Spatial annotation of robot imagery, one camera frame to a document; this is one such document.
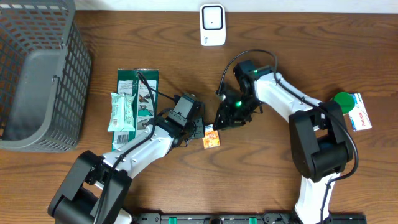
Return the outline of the orange tissue pack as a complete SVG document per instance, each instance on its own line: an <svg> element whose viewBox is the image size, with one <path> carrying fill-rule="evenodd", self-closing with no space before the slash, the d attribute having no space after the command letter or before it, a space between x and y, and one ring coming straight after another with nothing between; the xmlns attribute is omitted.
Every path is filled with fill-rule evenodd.
<svg viewBox="0 0 398 224"><path fill-rule="evenodd" d="M202 140L205 149L219 147L221 145L218 131L213 129L212 124L205 126L205 136Z"/></svg>

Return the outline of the green white gloves package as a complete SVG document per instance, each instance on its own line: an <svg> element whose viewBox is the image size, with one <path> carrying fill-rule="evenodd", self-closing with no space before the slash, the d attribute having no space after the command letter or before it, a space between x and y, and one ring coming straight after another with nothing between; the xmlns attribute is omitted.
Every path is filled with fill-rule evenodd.
<svg viewBox="0 0 398 224"><path fill-rule="evenodd" d="M112 150L117 150L145 131L157 107L159 71L154 69L118 70L115 93L135 95L132 103L135 131L112 132Z"/></svg>

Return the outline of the mint wet wipes pack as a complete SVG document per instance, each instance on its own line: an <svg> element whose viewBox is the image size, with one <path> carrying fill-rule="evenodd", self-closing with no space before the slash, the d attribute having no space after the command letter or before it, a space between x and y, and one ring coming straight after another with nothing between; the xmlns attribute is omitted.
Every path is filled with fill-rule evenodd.
<svg viewBox="0 0 398 224"><path fill-rule="evenodd" d="M111 118L108 126L108 132L131 132L135 131L134 115L132 103L135 95L123 93L111 94Z"/></svg>

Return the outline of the green lid jar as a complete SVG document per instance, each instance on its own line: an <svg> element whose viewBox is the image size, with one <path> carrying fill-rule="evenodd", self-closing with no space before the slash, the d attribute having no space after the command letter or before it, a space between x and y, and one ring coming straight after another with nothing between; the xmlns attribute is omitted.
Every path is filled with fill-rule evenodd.
<svg viewBox="0 0 398 224"><path fill-rule="evenodd" d="M337 93L332 100L340 105L343 114L348 114L355 106L354 98L347 92Z"/></svg>

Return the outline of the white slim box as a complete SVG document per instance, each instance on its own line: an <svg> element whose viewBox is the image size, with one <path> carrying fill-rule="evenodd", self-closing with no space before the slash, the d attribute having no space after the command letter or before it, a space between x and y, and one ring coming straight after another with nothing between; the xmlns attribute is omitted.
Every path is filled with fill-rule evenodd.
<svg viewBox="0 0 398 224"><path fill-rule="evenodd" d="M352 93L354 108L348 113L353 131L363 131L372 128L364 101L360 93Z"/></svg>

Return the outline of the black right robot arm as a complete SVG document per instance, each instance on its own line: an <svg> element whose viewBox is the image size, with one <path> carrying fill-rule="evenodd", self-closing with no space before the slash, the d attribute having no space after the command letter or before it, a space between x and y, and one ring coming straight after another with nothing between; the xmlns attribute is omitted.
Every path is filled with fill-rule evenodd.
<svg viewBox="0 0 398 224"><path fill-rule="evenodd" d="M324 103L307 96L271 66L257 68L246 60L233 73L240 91L227 84L218 90L221 103L213 129L244 126L257 108L270 106L288 122L292 159L301 175L300 195L288 221L351 222L350 216L332 215L328 210L334 184L349 176L343 173L346 164L358 160L341 106L334 100Z"/></svg>

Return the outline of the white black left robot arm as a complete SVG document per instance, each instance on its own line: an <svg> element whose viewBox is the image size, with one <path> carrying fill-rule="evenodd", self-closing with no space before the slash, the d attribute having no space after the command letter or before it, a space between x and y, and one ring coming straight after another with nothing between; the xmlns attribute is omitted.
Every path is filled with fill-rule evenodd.
<svg viewBox="0 0 398 224"><path fill-rule="evenodd" d="M77 157L47 209L56 223L133 222L123 209L133 178L182 143L205 135L205 105L189 94L176 99L174 108L162 110L119 149L102 156L85 151Z"/></svg>

